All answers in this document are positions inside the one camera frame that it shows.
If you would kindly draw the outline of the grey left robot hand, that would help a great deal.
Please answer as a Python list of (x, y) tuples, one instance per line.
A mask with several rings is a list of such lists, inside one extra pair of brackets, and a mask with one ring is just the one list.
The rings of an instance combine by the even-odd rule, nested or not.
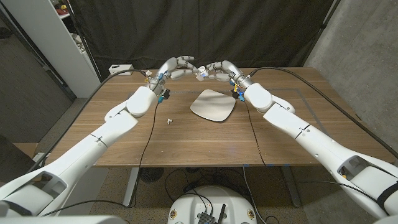
[(199, 70), (192, 65), (190, 61), (194, 60), (193, 56), (179, 56), (168, 59), (155, 75), (146, 71), (146, 87), (152, 91), (149, 94), (149, 104), (153, 104), (156, 97), (165, 91), (165, 83), (168, 79), (178, 80), (185, 75), (197, 75)]

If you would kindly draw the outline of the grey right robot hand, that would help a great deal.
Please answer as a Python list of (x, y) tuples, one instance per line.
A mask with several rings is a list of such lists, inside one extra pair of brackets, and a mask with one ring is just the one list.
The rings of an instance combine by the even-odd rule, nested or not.
[(248, 88), (254, 82), (249, 76), (245, 75), (235, 64), (230, 61), (224, 60), (222, 62), (213, 62), (205, 66), (206, 71), (221, 70), (228, 75), (228, 79), (231, 85), (234, 86), (232, 90), (232, 96), (240, 101), (244, 99), (244, 89)]

